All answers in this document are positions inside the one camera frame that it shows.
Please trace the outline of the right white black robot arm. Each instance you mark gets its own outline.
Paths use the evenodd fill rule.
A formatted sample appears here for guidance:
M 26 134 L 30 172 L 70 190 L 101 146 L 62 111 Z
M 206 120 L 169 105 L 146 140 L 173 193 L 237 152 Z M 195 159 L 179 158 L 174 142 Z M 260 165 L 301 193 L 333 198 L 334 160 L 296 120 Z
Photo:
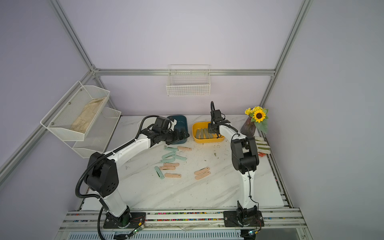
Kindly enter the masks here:
M 232 164 L 241 178 L 237 220 L 240 225 L 247 225 L 259 217 L 259 203 L 254 199 L 255 173 L 260 163 L 256 140 L 241 134 L 228 120 L 211 120 L 208 131 L 230 141 Z

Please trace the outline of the dark teal storage box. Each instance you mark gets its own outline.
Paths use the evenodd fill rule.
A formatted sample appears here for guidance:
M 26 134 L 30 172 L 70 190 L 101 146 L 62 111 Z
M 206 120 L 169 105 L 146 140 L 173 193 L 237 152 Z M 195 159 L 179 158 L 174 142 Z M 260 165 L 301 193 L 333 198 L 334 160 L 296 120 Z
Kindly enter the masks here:
M 175 120 L 177 120 L 177 124 L 174 127 L 174 131 L 182 132 L 183 130 L 185 130 L 189 133 L 188 122 L 187 122 L 186 116 L 184 116 L 184 115 L 171 115 L 171 116 L 167 116 L 167 118 L 169 118 L 169 119 L 174 118 Z

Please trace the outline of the yellow storage box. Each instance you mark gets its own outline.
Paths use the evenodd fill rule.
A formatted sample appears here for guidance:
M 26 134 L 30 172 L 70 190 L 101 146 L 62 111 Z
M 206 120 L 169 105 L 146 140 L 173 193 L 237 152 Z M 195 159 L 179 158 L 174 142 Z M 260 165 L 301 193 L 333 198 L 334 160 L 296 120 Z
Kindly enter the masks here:
M 219 143 L 225 140 L 225 137 L 218 137 L 217 134 L 211 134 L 208 131 L 210 122 L 197 122 L 193 124 L 193 138 L 198 144 Z

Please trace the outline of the pink knife top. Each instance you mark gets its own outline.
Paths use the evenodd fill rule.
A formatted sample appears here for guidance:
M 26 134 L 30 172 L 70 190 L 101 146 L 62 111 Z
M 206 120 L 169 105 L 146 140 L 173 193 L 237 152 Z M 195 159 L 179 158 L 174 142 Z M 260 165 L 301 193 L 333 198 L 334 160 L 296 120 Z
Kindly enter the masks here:
M 191 151 L 192 148 L 189 148 L 189 147 L 183 147 L 183 146 L 178 146 L 177 149 L 179 151 Z

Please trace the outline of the mint knife top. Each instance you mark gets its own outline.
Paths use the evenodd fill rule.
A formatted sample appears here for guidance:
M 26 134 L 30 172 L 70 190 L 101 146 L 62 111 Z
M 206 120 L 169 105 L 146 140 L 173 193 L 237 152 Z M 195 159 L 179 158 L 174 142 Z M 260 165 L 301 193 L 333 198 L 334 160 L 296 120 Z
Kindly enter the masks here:
M 164 150 L 166 150 L 166 151 L 176 152 L 176 151 L 178 151 L 179 149 L 178 149 L 178 148 L 172 148 L 172 147 L 164 146 Z

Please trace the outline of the mint knife short middle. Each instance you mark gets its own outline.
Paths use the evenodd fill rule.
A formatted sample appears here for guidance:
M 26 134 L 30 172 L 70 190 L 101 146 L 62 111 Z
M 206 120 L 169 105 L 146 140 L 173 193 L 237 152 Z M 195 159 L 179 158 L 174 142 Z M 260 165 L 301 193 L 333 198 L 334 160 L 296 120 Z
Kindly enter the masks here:
M 173 158 L 175 158 L 177 160 L 181 160 L 181 161 L 186 161 L 187 160 L 186 157 L 182 157 L 182 156 L 179 156 L 179 155 L 173 155 Z

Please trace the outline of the mint knife upper middle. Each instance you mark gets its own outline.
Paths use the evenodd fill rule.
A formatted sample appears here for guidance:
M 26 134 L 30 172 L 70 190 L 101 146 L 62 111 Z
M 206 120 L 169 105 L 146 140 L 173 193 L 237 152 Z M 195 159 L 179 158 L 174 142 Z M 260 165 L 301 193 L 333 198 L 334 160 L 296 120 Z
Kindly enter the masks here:
M 162 159 L 165 160 L 165 159 L 173 158 L 175 154 L 176 154 L 176 152 L 174 152 L 174 151 L 169 152 L 169 153 L 163 155 Z

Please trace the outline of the pink knife upper left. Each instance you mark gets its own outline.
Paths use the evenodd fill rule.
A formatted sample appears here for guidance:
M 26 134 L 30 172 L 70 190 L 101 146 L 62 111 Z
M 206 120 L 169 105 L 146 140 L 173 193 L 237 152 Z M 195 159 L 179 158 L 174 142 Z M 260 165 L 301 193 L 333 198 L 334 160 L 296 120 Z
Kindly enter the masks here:
M 179 163 L 164 163 L 165 167 L 178 167 L 179 165 Z

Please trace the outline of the purple glass vase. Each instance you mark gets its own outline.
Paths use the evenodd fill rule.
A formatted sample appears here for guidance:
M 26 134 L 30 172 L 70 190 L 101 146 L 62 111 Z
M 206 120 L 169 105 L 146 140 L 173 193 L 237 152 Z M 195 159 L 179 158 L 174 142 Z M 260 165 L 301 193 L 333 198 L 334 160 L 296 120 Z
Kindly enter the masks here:
M 240 130 L 240 133 L 247 137 L 253 137 L 257 129 L 252 119 L 253 118 L 248 117 Z

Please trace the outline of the pink knife bottom left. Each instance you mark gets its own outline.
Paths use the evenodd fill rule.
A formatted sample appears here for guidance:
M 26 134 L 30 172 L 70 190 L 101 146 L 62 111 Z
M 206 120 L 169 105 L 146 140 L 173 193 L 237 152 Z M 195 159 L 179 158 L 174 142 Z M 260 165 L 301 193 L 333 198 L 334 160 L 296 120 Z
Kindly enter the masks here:
M 166 174 L 165 174 L 165 177 L 166 177 L 166 178 L 181 178 L 182 175 L 181 175 L 181 174 L 170 174 L 170 173 L 166 173 Z

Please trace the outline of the mint knife far left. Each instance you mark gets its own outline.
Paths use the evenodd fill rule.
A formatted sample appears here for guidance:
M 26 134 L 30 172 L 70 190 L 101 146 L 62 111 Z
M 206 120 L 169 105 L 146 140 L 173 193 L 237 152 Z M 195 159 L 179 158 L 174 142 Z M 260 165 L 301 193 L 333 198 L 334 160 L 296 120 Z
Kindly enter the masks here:
M 162 173 L 161 169 L 160 169 L 159 167 L 157 167 L 157 166 L 154 167 L 154 169 L 155 169 L 155 171 L 156 171 L 158 177 L 159 177 L 161 180 L 163 180 L 163 179 L 165 178 L 165 176 L 164 176 L 164 174 Z

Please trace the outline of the yellow sunflower bouquet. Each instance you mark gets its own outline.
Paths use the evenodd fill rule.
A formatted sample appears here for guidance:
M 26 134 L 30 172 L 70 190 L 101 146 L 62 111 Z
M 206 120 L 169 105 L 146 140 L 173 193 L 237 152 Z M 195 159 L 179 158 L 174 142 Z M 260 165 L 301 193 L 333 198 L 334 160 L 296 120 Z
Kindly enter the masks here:
M 260 106 L 254 108 L 248 108 L 245 110 L 245 114 L 248 117 L 253 118 L 252 122 L 254 122 L 257 130 L 261 131 L 264 134 L 268 133 L 268 109 L 262 108 Z

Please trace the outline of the beige cloth in shelf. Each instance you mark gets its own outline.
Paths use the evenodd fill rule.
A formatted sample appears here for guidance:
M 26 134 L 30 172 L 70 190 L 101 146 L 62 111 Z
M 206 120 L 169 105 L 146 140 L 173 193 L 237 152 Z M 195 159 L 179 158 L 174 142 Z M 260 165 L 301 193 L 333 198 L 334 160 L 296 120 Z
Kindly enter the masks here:
M 78 133 L 85 134 L 91 122 L 93 121 L 96 113 L 98 112 L 100 105 L 105 101 L 104 98 L 92 99 L 85 105 L 81 114 L 75 119 L 71 125 L 70 130 Z

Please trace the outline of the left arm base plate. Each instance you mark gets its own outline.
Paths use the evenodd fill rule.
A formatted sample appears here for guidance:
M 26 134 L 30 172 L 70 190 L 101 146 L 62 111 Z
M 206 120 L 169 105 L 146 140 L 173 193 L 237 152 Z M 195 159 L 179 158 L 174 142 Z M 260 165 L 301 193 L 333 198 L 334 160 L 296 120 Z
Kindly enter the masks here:
M 133 212 L 123 214 L 117 218 L 110 213 L 106 214 L 106 220 L 104 222 L 104 229 L 135 229 L 139 227 L 139 224 L 144 224 L 146 220 L 145 212 Z

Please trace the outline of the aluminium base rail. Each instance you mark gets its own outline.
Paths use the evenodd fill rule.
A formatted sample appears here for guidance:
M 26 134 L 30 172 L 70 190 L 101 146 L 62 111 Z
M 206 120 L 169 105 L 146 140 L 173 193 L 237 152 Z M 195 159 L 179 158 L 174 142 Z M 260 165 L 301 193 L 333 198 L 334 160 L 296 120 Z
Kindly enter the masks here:
M 68 212 L 59 232 L 95 231 L 99 211 Z M 300 209 L 264 209 L 262 229 L 306 229 L 307 223 Z M 225 217 L 224 210 L 185 210 L 185 211 L 147 211 L 144 221 L 145 231 L 155 230 L 218 230 L 225 224 L 232 224 L 232 229 L 240 229 L 234 217 Z

